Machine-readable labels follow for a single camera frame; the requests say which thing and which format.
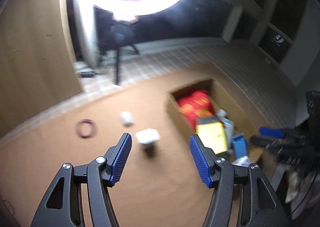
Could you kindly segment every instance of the open brown box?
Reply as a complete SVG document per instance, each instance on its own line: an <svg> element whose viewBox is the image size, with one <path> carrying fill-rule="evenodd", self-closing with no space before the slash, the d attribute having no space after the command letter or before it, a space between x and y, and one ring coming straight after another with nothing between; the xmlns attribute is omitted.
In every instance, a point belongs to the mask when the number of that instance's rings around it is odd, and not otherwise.
<svg viewBox="0 0 320 227"><path fill-rule="evenodd" d="M177 99L190 95L197 90L206 90L209 94L210 101L213 105L215 112L223 109L228 114L228 119L235 125L235 134L243 133L244 137L248 140L252 135L258 133L258 128L254 125L252 120L249 119L246 112L242 107L231 97L231 95L221 86L221 84L212 78L207 78L201 81L195 81L192 84L185 85L177 88L168 93L167 112L171 116L175 125L178 127L182 136L189 140L190 136L195 133L193 128L189 125L184 115L180 113ZM249 145L248 156L251 162L256 162L263 152L262 148Z"/></svg>

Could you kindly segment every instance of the red snack package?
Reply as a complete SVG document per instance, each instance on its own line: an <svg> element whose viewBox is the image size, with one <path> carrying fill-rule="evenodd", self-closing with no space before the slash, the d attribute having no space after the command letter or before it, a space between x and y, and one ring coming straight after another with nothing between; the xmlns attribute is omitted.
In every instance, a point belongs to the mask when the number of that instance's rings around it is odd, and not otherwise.
<svg viewBox="0 0 320 227"><path fill-rule="evenodd" d="M189 121L193 130L196 130L196 121L198 118L205 118L214 116L214 110L208 92L205 90L198 90L191 95L178 99L180 112Z"/></svg>

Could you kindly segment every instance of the cable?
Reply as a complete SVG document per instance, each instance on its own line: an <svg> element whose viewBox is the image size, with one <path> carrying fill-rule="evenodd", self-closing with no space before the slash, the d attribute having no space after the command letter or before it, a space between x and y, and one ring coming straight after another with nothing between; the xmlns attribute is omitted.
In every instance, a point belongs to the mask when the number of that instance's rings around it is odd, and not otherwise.
<svg viewBox="0 0 320 227"><path fill-rule="evenodd" d="M298 204L298 206L292 211L291 217L292 217L293 213L300 207L300 205L304 202L304 200L305 200L306 197L308 196L308 194L309 194L309 192L310 192L310 190L311 190L311 187L313 186L313 183L315 182L315 180L316 180L316 178L317 178L317 175L318 175L318 170L316 171L315 176L313 177L313 180L312 180L312 182L311 182L311 184L310 184L310 186L309 186L309 189L308 189L306 195L304 196L304 198L302 199L302 201Z"/></svg>

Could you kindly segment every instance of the beige wall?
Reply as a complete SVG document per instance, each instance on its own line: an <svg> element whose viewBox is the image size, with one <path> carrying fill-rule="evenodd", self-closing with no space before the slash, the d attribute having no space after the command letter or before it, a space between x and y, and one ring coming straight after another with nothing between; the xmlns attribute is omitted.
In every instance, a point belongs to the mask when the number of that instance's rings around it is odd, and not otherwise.
<svg viewBox="0 0 320 227"><path fill-rule="evenodd" d="M0 137L81 92L66 16L65 0L9 0L0 14Z"/></svg>

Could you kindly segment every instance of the silver screw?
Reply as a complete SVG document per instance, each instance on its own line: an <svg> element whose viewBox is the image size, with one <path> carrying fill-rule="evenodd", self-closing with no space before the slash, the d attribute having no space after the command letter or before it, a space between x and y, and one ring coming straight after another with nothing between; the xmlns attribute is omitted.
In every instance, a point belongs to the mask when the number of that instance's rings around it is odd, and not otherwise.
<svg viewBox="0 0 320 227"><path fill-rule="evenodd" d="M251 164L250 167L253 170L258 170L259 169L259 166L257 164Z"/></svg>
<svg viewBox="0 0 320 227"><path fill-rule="evenodd" d="M106 160L106 158L104 156L100 156L100 157L96 158L96 162L99 164L103 163L105 160Z"/></svg>
<svg viewBox="0 0 320 227"><path fill-rule="evenodd" d="M65 169L65 170L69 169L70 167L71 167L70 163L65 163L65 164L62 165L62 168Z"/></svg>
<svg viewBox="0 0 320 227"><path fill-rule="evenodd" d="M219 164L223 164L226 160L225 160L223 157L218 157L218 158L216 159L216 161L217 161L217 163L219 163Z"/></svg>

